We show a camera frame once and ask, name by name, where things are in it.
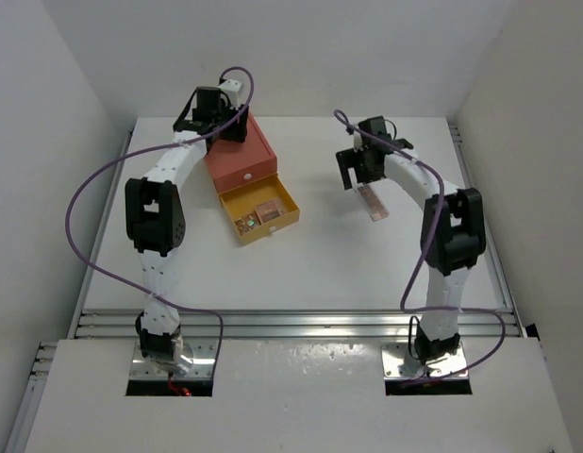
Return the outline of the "orange drawer box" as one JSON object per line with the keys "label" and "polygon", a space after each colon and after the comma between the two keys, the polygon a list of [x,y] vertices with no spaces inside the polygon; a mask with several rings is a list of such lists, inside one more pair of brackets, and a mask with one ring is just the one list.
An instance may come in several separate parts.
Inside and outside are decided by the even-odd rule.
{"label": "orange drawer box", "polygon": [[243,143],[218,140],[204,158],[217,193],[226,193],[277,173],[277,157],[252,114]]}

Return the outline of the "long brown eyeshadow palette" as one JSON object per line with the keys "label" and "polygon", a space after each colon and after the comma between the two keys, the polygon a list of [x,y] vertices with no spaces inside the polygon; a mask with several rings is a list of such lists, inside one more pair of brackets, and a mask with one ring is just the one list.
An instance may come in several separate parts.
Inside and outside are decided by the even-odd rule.
{"label": "long brown eyeshadow palette", "polygon": [[355,188],[355,192],[361,198],[365,209],[374,222],[381,221],[389,217],[389,211],[384,206],[371,185],[359,185]]}

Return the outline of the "yellow drawer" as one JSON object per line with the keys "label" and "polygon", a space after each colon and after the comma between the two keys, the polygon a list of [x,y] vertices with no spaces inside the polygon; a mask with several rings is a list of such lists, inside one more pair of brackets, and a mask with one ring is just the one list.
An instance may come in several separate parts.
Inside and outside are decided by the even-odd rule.
{"label": "yellow drawer", "polygon": [[300,209],[278,174],[219,195],[241,245],[248,245],[296,223]]}

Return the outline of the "brown quad eyeshadow palette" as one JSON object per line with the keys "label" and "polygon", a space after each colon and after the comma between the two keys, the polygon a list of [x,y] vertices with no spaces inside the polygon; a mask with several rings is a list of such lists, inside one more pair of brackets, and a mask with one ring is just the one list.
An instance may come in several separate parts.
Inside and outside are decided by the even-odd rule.
{"label": "brown quad eyeshadow palette", "polygon": [[265,224],[281,217],[284,214],[284,209],[281,207],[280,201],[276,198],[257,205],[256,213],[259,220]]}

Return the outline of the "round-pan eyeshadow palette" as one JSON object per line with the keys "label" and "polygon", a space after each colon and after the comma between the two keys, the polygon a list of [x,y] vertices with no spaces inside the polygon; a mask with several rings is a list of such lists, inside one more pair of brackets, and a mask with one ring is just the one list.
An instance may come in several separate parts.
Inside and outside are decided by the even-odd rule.
{"label": "round-pan eyeshadow palette", "polygon": [[261,222],[255,213],[247,214],[235,220],[235,226],[240,235],[247,234],[260,225]]}

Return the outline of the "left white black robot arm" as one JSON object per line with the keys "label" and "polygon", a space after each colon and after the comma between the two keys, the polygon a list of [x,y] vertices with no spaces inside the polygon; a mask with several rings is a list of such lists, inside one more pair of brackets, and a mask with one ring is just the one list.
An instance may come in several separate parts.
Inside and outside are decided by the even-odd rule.
{"label": "left white black robot arm", "polygon": [[248,109],[241,92],[240,81],[224,78],[216,87],[196,89],[173,125],[173,146],[143,177],[125,184],[126,234],[140,258],[150,296],[136,320],[141,353],[169,376],[182,376],[192,366],[179,310],[162,301],[174,285],[171,267],[186,234],[179,190],[213,141],[245,140]]}

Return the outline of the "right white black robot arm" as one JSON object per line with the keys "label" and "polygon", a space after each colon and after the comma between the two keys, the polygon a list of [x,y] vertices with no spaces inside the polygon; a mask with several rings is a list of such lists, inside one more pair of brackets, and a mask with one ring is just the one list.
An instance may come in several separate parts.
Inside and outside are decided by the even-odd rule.
{"label": "right white black robot arm", "polygon": [[389,133],[384,117],[352,124],[341,111],[335,116],[355,141],[336,155],[344,187],[388,179],[423,213],[416,266],[427,268],[428,284],[422,317],[409,342],[410,356],[426,364],[456,352],[464,286],[487,245],[481,193],[444,180],[411,143]]}

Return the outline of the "white front cover panel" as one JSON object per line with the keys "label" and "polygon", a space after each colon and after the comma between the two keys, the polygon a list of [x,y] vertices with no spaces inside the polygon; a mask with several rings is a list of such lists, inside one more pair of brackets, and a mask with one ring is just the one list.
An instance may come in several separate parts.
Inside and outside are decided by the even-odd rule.
{"label": "white front cover panel", "polygon": [[126,394],[130,340],[56,356],[30,452],[568,452],[539,344],[510,339],[468,395],[389,395],[376,343],[224,343],[209,397]]}

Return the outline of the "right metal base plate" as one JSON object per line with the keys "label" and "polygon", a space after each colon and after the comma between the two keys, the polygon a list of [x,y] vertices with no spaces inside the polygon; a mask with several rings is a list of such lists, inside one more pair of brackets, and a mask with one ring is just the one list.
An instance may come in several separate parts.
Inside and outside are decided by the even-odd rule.
{"label": "right metal base plate", "polygon": [[440,378],[456,372],[452,379],[468,377],[468,372],[457,373],[467,366],[462,346],[451,354],[445,353],[439,358],[421,364],[409,354],[408,342],[392,341],[383,343],[380,348],[383,375],[386,380],[417,380]]}

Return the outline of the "metal base plate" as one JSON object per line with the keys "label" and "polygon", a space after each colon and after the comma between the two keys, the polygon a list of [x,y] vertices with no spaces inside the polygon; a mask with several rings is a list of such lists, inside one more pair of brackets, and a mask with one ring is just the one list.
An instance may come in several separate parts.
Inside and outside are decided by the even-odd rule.
{"label": "metal base plate", "polygon": [[451,354],[445,353],[439,358],[421,364],[409,354],[408,342],[392,341],[383,343],[380,348],[383,375],[386,380],[417,380],[440,378],[456,372],[452,379],[468,377],[468,372],[457,373],[467,366],[462,346]]}
{"label": "metal base plate", "polygon": [[173,380],[209,380],[215,363],[216,346],[198,342],[184,343],[175,353],[173,361],[151,359],[142,354],[140,343],[135,344],[129,368],[129,379],[137,381],[165,381],[172,374]]}

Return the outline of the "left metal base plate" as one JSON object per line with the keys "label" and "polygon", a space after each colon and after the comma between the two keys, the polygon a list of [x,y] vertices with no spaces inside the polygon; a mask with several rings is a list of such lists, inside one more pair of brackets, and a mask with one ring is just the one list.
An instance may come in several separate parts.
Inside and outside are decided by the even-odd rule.
{"label": "left metal base plate", "polygon": [[172,374],[173,380],[209,380],[215,363],[216,346],[198,342],[184,343],[175,353],[173,361],[151,359],[142,354],[140,343],[135,344],[129,368],[129,379],[137,381],[165,381]]}

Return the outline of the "aluminium rail frame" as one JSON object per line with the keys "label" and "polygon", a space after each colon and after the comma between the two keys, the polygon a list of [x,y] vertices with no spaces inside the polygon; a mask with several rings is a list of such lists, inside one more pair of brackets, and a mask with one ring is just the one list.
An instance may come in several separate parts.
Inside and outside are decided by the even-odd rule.
{"label": "aluminium rail frame", "polygon": [[[457,125],[441,118],[397,118],[404,134],[417,145],[421,155],[432,158],[432,166],[448,179],[471,183],[463,155],[463,140]],[[199,164],[184,185],[184,210],[187,224],[206,227],[208,232],[188,232],[183,250],[191,254],[178,257],[180,269],[190,272],[189,281],[176,283],[174,295],[166,298],[183,305],[187,291],[191,305],[216,310],[223,316],[226,339],[325,339],[350,340],[390,338],[406,334],[408,314],[398,307],[407,285],[419,246],[409,244],[419,236],[419,212],[409,206],[408,198],[391,183],[379,182],[374,192],[383,200],[391,217],[379,224],[368,220],[360,197],[341,189],[333,151],[342,146],[340,127],[326,118],[259,118],[258,125],[275,148],[283,169],[284,186],[300,205],[299,223],[283,233],[267,234],[267,239],[241,246],[232,236],[224,210],[217,201],[207,167]],[[110,272],[135,282],[140,281],[139,261],[131,241],[124,237],[124,185],[134,172],[144,173],[147,162],[158,152],[126,159],[115,166],[113,180],[97,233],[91,259]],[[493,239],[488,235],[484,258],[471,272],[463,295],[463,307],[478,306],[485,313],[469,312],[459,318],[461,337],[498,340],[502,329],[489,310],[503,315],[506,339],[524,337],[512,296],[503,275]],[[342,253],[346,241],[365,241],[359,250]],[[239,271],[235,285],[217,288],[212,294],[206,286],[213,277],[210,266],[200,260],[222,255],[223,276]],[[133,321],[140,313],[141,292],[111,277],[87,270],[68,333],[73,340],[131,339]],[[256,300],[246,296],[247,284],[262,282],[251,272],[269,281],[266,295]],[[57,342],[41,342],[28,379],[21,408],[17,414],[5,452],[24,452],[31,426],[56,354]]]}

